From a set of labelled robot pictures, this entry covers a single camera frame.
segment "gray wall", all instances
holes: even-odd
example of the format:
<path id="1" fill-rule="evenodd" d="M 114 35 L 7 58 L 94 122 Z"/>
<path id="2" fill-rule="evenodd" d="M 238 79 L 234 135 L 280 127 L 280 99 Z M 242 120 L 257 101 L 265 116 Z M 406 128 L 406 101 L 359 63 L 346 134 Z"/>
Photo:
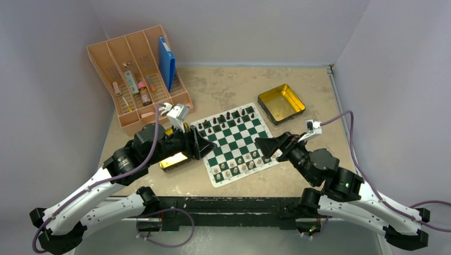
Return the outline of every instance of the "gray wall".
<path id="1" fill-rule="evenodd" d="M 190 227 L 181 227 L 178 232 L 152 233 L 151 238 L 161 243 L 177 244 L 186 240 L 190 232 Z M 196 227 L 193 238 L 187 244 L 172 249 L 137 239 L 136 223 L 127 221 L 94 233 L 75 252 L 75 255 L 98 254 L 381 255 L 381 250 L 374 232 L 345 221 L 331 221 L 326 231 L 312 241 L 302 239 L 297 231 L 284 231 L 276 227 Z"/>
<path id="2" fill-rule="evenodd" d="M 450 26 L 451 1 L 372 0 L 335 68 L 362 167 L 406 205 L 451 200 Z M 451 228 L 449 208 L 431 209 Z M 424 229 L 429 247 L 409 254 L 451 254 L 451 234 Z"/>
<path id="3" fill-rule="evenodd" d="M 106 36 L 87 0 L 0 2 L 0 247 L 33 254 L 28 212 L 96 170 L 113 105 L 86 46 Z"/>
<path id="4" fill-rule="evenodd" d="M 334 63 L 370 0 L 90 0 L 110 38 L 161 24 L 178 64 Z"/>

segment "table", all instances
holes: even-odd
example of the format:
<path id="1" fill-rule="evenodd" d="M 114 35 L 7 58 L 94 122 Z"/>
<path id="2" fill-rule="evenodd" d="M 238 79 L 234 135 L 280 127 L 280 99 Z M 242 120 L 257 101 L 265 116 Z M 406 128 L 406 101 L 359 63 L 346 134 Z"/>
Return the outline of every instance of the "table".
<path id="1" fill-rule="evenodd" d="M 326 69 L 256 68 L 256 67 L 179 67 L 178 73 L 190 93 L 194 112 L 186 122 L 198 120 L 247 103 L 257 105 L 258 94 L 287 83 L 305 104 L 298 118 L 274 127 L 258 108 L 273 136 L 285 131 L 300 134 L 305 120 L 327 121 L 339 114 L 332 85 Z M 132 137 L 122 132 L 117 116 L 105 140 L 99 166 L 115 150 Z M 349 147 L 341 121 L 323 128 L 323 134 L 307 144 L 308 150 L 327 148 L 340 159 L 340 166 L 354 171 Z M 115 196 L 128 196 L 141 186 L 150 186 L 157 196 L 221 196 L 221 197 L 300 197 L 310 187 L 289 162 L 252 174 L 220 188 L 214 188 L 202 160 L 182 165 L 164 173 L 158 164 L 149 173 L 134 181 Z"/>

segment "yellow object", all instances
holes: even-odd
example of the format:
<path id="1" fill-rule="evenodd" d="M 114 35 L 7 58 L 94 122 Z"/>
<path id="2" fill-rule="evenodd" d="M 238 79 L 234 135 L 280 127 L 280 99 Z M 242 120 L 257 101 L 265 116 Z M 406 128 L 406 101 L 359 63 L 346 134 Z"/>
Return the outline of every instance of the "yellow object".
<path id="1" fill-rule="evenodd" d="M 126 98 L 125 98 L 125 97 L 122 97 L 122 100 L 124 100 L 124 103 L 127 105 L 128 111 L 131 112 L 131 107 L 130 107 L 130 105 L 128 104 Z"/>
<path id="2" fill-rule="evenodd" d="M 258 104 L 274 126 L 292 120 L 305 111 L 305 105 L 288 84 L 261 93 Z"/>
<path id="3" fill-rule="evenodd" d="M 185 129 L 189 130 L 188 124 L 184 123 L 184 125 L 185 125 Z M 166 129 L 165 132 L 167 135 L 170 135 L 170 134 L 172 134 L 173 130 L 172 130 L 172 128 L 170 128 L 170 129 Z M 187 158 L 185 155 L 183 155 L 181 152 L 179 152 L 172 157 L 169 157 L 169 158 L 166 158 L 166 159 L 160 161 L 160 167 L 163 171 L 167 172 L 169 170 L 172 170 L 172 169 L 174 169 L 184 163 L 190 162 L 190 161 L 191 161 L 190 158 Z"/>

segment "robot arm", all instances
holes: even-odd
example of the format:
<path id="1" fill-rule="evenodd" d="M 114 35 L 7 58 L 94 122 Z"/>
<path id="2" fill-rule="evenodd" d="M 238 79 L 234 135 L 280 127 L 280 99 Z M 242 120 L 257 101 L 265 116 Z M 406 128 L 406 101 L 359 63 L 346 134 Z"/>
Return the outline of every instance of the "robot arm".
<path id="1" fill-rule="evenodd" d="M 383 199 L 398 210 L 413 217 L 413 221 L 390 210 L 378 200 L 370 185 L 360 176 L 339 166 L 340 160 L 326 149 L 308 151 L 306 142 L 321 134 L 321 122 L 307 120 L 307 132 L 293 135 L 285 132 L 276 138 L 256 138 L 265 157 L 278 149 L 279 162 L 290 161 L 313 187 L 324 186 L 321 191 L 305 189 L 301 207 L 311 215 L 334 216 L 365 226 L 384 234 L 387 241 L 404 250 L 416 250 L 427 246 L 428 235 L 421 230 L 418 220 L 429 221 L 429 211 L 416 210 L 382 195 Z"/>
<path id="2" fill-rule="evenodd" d="M 167 111 L 171 122 L 173 118 L 169 116 L 183 121 L 189 111 L 184 105 L 172 108 L 166 104 L 162 108 Z M 155 150 L 147 160 L 154 142 Z M 89 181 L 66 199 L 50 208 L 36 208 L 30 213 L 31 221 L 42 232 L 38 238 L 41 247 L 52 254 L 64 254 L 94 231 L 116 220 L 141 214 L 156 199 L 149 187 L 112 205 L 95 207 L 147 174 L 152 164 L 180 152 L 188 158 L 199 160 L 214 148 L 216 144 L 202 138 L 195 127 L 185 129 L 182 123 L 173 126 L 172 134 L 166 135 L 162 126 L 145 125 L 123 148 L 116 150 Z"/>

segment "chessboard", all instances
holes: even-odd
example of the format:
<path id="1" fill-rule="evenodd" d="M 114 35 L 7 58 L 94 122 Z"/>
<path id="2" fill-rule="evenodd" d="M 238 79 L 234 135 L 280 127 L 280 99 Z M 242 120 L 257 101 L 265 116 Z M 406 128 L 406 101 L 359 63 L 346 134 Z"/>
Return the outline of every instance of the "chessboard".
<path id="1" fill-rule="evenodd" d="M 255 138 L 272 137 L 255 104 L 247 104 L 192 122 L 205 139 L 218 145 L 203 160 L 208 176 L 219 188 L 278 164 L 277 151 L 265 158 Z"/>

